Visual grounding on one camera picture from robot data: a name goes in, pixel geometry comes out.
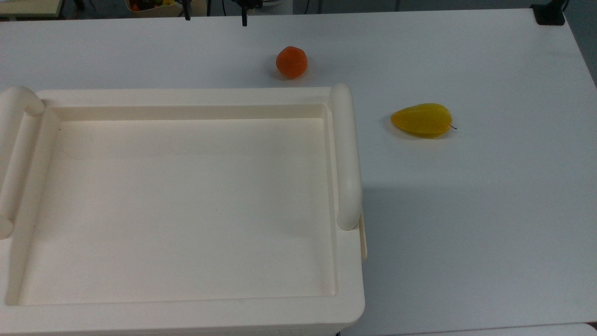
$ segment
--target table surface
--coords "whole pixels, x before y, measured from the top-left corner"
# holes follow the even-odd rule
[[[0,16],[58,17],[63,0],[8,0],[0,2]]]
[[[531,10],[0,23],[0,90],[353,91],[369,259],[343,336],[597,320],[597,90]],[[309,70],[276,72],[287,45]],[[389,116],[445,105],[417,139]]]
[[[438,332],[422,336],[597,336],[587,324],[527,326],[520,328]]]

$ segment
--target plastic fruit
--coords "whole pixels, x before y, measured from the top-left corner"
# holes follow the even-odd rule
[[[307,55],[296,47],[286,47],[276,57],[278,71],[293,80],[307,71]]]
[[[452,116],[444,105],[425,103],[402,109],[390,117],[397,128],[421,138],[437,138],[449,131]]]

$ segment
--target white plastic tray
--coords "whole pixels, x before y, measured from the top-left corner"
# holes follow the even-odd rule
[[[3,332],[332,334],[360,316],[345,85],[38,96],[0,97],[6,130],[34,108],[0,138]]]

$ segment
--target floor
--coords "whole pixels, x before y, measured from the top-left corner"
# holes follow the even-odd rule
[[[63,15],[67,19],[112,19],[131,17],[126,0],[93,0],[97,10],[90,6],[78,11],[73,0],[64,0]],[[240,15],[240,9],[231,0],[213,0],[211,13],[222,16],[222,2],[227,15]],[[533,3],[547,0],[398,0],[400,11],[469,10],[493,8],[528,8]],[[396,0],[324,0],[323,13],[363,13],[394,11]],[[317,0],[294,0],[294,12],[316,14]],[[593,80],[597,85],[597,1],[570,0],[566,17],[583,54]]]

